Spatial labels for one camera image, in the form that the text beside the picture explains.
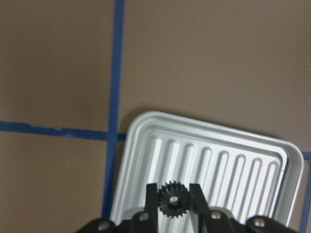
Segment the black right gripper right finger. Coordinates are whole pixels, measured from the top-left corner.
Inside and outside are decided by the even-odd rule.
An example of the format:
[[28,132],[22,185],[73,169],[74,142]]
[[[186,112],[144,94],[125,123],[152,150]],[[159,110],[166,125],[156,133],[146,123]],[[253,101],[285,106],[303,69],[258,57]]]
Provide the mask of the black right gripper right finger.
[[190,183],[190,212],[198,217],[205,217],[209,212],[209,205],[206,201],[200,184]]

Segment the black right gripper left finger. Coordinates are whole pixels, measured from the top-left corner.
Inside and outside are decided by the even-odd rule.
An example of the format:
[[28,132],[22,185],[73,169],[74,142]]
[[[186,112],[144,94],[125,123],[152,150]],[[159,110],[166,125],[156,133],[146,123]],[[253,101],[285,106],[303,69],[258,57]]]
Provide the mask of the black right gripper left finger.
[[151,214],[155,223],[158,223],[159,196],[156,183],[146,185],[145,211]]

